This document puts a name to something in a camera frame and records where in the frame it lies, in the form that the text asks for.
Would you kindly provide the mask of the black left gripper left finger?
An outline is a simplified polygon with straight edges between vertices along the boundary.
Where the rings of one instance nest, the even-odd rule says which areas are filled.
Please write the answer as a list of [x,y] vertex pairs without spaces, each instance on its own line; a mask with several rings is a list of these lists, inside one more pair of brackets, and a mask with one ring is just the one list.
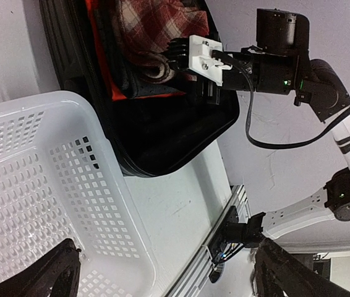
[[77,296],[80,253],[66,238],[31,266],[0,283],[0,296]]

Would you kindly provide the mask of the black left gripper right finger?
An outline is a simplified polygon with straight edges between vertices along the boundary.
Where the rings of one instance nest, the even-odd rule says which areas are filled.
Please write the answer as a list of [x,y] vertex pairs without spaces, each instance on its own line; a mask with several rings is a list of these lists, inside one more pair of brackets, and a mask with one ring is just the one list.
[[265,238],[255,254],[257,296],[350,296],[350,291],[323,278]]

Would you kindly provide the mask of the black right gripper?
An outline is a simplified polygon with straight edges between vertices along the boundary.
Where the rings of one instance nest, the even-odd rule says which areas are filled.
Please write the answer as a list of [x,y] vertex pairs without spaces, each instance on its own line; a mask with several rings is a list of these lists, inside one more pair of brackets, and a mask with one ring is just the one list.
[[302,14],[278,9],[258,9],[256,44],[239,52],[214,53],[216,60],[231,66],[223,74],[221,87],[197,77],[197,95],[208,89],[253,90],[287,95],[295,91],[295,103],[311,100],[309,59],[310,22]]

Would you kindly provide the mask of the white perforated plastic basket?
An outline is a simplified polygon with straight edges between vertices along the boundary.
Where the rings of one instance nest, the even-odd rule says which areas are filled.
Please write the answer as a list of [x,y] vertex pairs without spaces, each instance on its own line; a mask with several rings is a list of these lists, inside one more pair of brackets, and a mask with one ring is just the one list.
[[155,296],[157,265],[98,117],[67,91],[0,103],[0,283],[61,241],[79,296]]

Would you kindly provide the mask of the red plaid cloth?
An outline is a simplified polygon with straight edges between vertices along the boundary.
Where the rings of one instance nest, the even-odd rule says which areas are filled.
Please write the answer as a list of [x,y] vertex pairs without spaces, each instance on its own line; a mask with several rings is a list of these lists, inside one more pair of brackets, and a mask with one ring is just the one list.
[[163,55],[171,40],[209,34],[207,12],[182,1],[114,1],[111,13],[122,54],[153,84],[176,75]]

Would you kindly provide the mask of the black ribbed hard suitcase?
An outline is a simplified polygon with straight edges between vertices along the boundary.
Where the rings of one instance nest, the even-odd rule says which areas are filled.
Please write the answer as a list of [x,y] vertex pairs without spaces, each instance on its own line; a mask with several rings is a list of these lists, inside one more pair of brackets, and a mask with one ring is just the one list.
[[173,173],[237,121],[234,91],[205,79],[142,80],[114,39],[106,1],[41,1],[40,11],[60,89],[92,105],[125,175]]

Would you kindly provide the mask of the dark grey dotted cloth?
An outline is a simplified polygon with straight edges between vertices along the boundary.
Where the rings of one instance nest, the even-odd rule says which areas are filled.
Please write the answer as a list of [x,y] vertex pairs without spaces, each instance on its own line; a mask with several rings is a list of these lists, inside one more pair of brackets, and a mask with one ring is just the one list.
[[186,32],[181,1],[98,1],[93,18],[101,73],[115,100],[175,91],[163,52]]

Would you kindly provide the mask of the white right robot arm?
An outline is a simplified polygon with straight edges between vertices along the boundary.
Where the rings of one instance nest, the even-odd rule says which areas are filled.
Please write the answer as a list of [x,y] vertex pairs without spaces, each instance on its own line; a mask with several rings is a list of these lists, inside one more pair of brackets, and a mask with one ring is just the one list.
[[[305,15],[310,21],[310,57],[325,60],[350,93],[350,2],[347,1],[234,1],[213,2],[211,11],[224,47],[237,51],[256,42],[257,10],[282,9]],[[346,166],[332,136],[303,148],[265,150],[245,136],[245,119],[252,110],[251,135],[262,142],[290,143],[310,139],[323,124],[306,104],[295,106],[294,95],[238,94],[240,115],[218,139],[231,184],[245,186],[251,212],[292,210],[284,224],[270,226],[278,244],[295,251],[350,250],[350,222],[341,222],[326,210],[316,220],[313,211],[300,209]]]

